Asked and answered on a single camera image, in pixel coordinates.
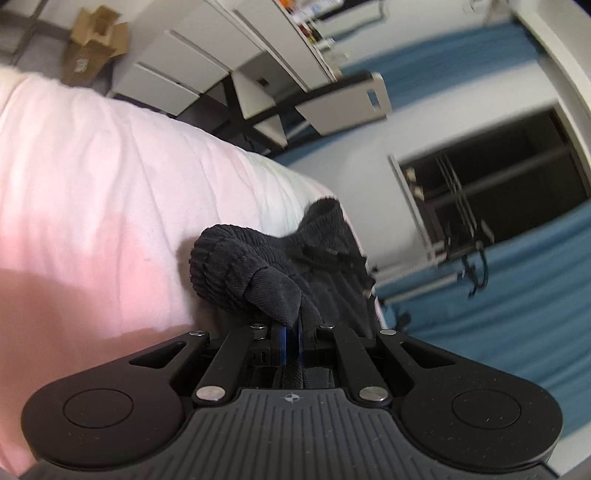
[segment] white cabinet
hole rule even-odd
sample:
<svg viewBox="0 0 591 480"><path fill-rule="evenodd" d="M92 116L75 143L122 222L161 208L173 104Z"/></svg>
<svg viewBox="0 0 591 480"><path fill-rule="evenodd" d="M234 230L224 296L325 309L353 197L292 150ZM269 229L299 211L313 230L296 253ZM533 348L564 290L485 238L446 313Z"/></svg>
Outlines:
<svg viewBox="0 0 591 480"><path fill-rule="evenodd" d="M244 33L205 2L199 3L173 30L230 70L236 70L261 52Z"/></svg>
<svg viewBox="0 0 591 480"><path fill-rule="evenodd" d="M330 83L332 77L319 53L274 0L245 0L236 12L276 52L307 89Z"/></svg>
<svg viewBox="0 0 591 480"><path fill-rule="evenodd" d="M137 64L121 79L117 92L173 115L199 98L191 90Z"/></svg>
<svg viewBox="0 0 591 480"><path fill-rule="evenodd" d="M228 73L170 33L165 32L139 58L139 62L203 93Z"/></svg>
<svg viewBox="0 0 591 480"><path fill-rule="evenodd" d="M115 65L109 94L177 114L190 98L256 63L259 55L271 56L304 90L335 79L275 0L246 0L243 5L241 16L219 0L151 0L131 22L128 53ZM141 78L148 84L134 85ZM171 92L173 98L164 99Z"/></svg>

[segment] black towel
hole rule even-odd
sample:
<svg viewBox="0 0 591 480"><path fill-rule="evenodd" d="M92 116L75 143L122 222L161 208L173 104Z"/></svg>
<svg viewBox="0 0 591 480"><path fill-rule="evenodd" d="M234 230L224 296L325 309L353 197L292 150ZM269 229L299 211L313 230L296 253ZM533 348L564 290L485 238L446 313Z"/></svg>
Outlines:
<svg viewBox="0 0 591 480"><path fill-rule="evenodd" d="M293 328L345 324L359 336L379 330L365 267L335 199L313 203L292 235L276 238L233 225L206 229L191 252L190 277L200 297L251 323L272 318Z"/></svg>

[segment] crosshair logo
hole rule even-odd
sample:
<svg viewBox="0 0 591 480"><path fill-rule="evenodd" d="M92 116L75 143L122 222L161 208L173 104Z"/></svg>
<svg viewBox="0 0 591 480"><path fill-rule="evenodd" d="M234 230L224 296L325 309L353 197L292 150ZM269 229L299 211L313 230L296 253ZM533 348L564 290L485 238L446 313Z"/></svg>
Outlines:
<svg viewBox="0 0 591 480"><path fill-rule="evenodd" d="M294 403L296 403L297 401L300 401L304 397L300 397L297 393L291 392L290 394L288 394L282 398L283 398L283 400L288 401L289 403L291 403L293 405Z"/></svg>

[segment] desk drawer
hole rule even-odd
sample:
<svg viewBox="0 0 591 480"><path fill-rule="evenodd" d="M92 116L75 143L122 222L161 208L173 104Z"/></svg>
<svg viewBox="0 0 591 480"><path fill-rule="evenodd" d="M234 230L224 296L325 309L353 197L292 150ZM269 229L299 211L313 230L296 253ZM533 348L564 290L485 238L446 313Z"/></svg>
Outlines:
<svg viewBox="0 0 591 480"><path fill-rule="evenodd" d="M172 115L180 114L199 98L191 90L137 64L129 69L114 90Z"/></svg>
<svg viewBox="0 0 591 480"><path fill-rule="evenodd" d="M307 89L330 83L331 78L307 40L274 0L245 0L236 11L269 48L279 54Z"/></svg>
<svg viewBox="0 0 591 480"><path fill-rule="evenodd" d="M200 2L173 30L230 70L236 70L261 52L233 23L205 2Z"/></svg>
<svg viewBox="0 0 591 480"><path fill-rule="evenodd" d="M201 93L228 74L219 65L168 32L160 35L142 53L139 61Z"/></svg>

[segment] bed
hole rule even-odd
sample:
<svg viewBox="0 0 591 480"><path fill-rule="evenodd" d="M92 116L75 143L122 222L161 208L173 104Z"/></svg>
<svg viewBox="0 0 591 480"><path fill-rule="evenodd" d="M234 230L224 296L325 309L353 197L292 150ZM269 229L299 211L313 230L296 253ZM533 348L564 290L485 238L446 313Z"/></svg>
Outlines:
<svg viewBox="0 0 591 480"><path fill-rule="evenodd" d="M32 464L20 412L42 385L229 328L190 286L202 230L283 236L328 195L190 125L0 67L0 467Z"/></svg>

